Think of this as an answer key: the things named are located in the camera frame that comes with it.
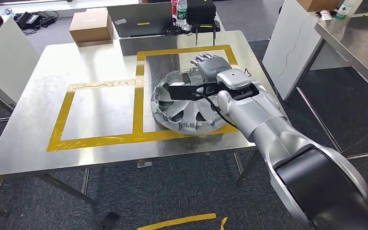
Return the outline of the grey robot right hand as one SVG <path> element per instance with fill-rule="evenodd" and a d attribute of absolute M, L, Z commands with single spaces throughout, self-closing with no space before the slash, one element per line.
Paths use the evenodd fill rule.
<path fill-rule="evenodd" d="M 223 57 L 211 54 L 197 55 L 190 63 L 197 67 L 206 82 L 216 81 L 218 73 L 232 69 Z"/>

